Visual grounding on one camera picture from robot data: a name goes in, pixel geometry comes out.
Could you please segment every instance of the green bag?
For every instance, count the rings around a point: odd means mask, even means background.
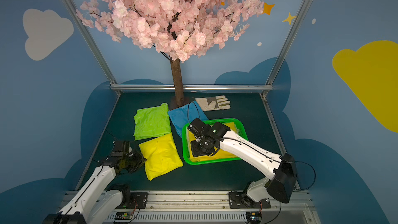
[[[170,127],[169,105],[162,103],[159,107],[138,109],[134,116],[135,140],[160,137],[172,132]]]

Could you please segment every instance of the tree trunk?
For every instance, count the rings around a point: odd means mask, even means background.
[[[170,64],[172,67],[173,82],[176,91],[176,103],[178,106],[181,107],[184,105],[184,91],[182,88],[180,60],[177,59],[173,61],[172,59],[170,59]]]

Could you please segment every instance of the blue bag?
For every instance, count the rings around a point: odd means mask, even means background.
[[[178,136],[182,138],[182,127],[185,126],[186,123],[192,122],[195,118],[199,118],[202,121],[208,120],[207,116],[200,108],[196,101],[190,102],[185,106],[176,108],[174,110],[168,111],[170,119],[174,127],[176,128]]]

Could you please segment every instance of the work glove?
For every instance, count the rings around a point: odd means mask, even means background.
[[[207,98],[195,98],[203,111],[223,110],[230,109],[230,101],[225,95]]]

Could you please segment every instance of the ventilation grille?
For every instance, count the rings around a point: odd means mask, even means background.
[[[113,222],[115,214],[108,216],[106,222]],[[134,222],[242,222],[246,221],[245,212],[225,211],[225,212],[141,212]]]

